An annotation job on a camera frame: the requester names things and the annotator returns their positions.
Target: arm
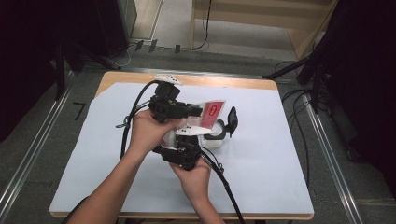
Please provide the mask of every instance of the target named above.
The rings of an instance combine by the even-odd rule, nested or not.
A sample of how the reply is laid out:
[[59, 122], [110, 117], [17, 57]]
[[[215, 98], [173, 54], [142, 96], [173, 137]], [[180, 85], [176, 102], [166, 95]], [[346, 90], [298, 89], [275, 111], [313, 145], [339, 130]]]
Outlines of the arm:
[[136, 114], [133, 123], [127, 152], [67, 223], [115, 223], [143, 159], [177, 126], [176, 120], [158, 123], [149, 110]]
[[190, 171], [185, 171], [176, 164], [169, 164], [180, 179], [181, 187], [201, 222], [224, 223], [213, 204], [209, 201], [208, 187], [211, 169], [204, 159], [199, 159], [195, 167]]

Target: table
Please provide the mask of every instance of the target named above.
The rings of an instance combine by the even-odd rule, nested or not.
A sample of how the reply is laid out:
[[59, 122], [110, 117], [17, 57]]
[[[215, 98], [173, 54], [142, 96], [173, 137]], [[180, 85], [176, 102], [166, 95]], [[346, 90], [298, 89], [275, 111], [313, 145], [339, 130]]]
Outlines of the table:
[[[337, 0], [214, 0], [210, 20], [286, 28], [297, 58], [302, 59], [320, 32], [326, 30], [336, 3]], [[191, 48], [194, 20], [206, 20], [208, 7], [209, 0], [192, 2]]]
[[[244, 219], [310, 219], [314, 215], [304, 176], [274, 81], [229, 77], [177, 76], [177, 99], [198, 104], [225, 99], [221, 118], [235, 106], [239, 125], [233, 138], [212, 149], [225, 168]], [[122, 123], [153, 74], [107, 72], [92, 101], [78, 142], [49, 208], [65, 217], [106, 178], [120, 156]], [[147, 89], [141, 102], [154, 94]], [[211, 202], [224, 219], [237, 219], [221, 181], [212, 173]], [[121, 217], [196, 219], [173, 171], [149, 153], [120, 213]]]

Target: white table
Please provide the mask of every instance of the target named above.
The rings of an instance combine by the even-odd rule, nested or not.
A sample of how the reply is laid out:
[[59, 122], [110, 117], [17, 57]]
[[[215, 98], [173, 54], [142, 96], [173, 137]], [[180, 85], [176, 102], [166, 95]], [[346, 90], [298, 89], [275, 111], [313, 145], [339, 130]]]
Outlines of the white table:
[[[221, 148], [212, 149], [225, 168], [244, 219], [311, 219], [313, 206], [276, 89], [268, 80], [178, 76], [186, 85], [177, 99], [198, 104], [225, 99], [221, 118], [236, 107], [239, 126]], [[123, 129], [135, 97], [153, 75], [109, 72], [92, 101], [76, 147], [49, 208], [66, 216], [106, 178], [120, 158]], [[154, 94], [149, 88], [141, 102]], [[237, 219], [233, 205], [212, 172], [209, 197], [221, 216]], [[166, 161], [149, 153], [128, 194], [121, 217], [197, 218]]]

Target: forearm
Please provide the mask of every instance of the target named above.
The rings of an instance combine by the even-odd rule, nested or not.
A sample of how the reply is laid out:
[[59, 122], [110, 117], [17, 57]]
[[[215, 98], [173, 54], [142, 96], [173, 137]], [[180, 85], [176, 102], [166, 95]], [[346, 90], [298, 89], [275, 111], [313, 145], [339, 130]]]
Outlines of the forearm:
[[219, 213], [216, 211], [209, 199], [201, 199], [196, 202], [191, 202], [201, 223], [224, 223]]
[[68, 223], [115, 223], [144, 157], [128, 150]]

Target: human hand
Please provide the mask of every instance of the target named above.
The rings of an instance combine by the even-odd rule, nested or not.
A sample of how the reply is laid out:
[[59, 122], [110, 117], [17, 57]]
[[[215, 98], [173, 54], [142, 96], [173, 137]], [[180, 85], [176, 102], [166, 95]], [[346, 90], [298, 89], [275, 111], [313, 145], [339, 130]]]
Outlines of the human hand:
[[179, 119], [168, 119], [165, 123], [159, 123], [152, 117], [152, 112], [147, 109], [134, 115], [131, 134], [131, 149], [148, 154], [160, 143], [164, 135], [176, 128]]
[[174, 163], [169, 163], [169, 165], [180, 179], [181, 187], [191, 203], [209, 200], [207, 192], [211, 168], [204, 159], [200, 158], [190, 171], [186, 171]]

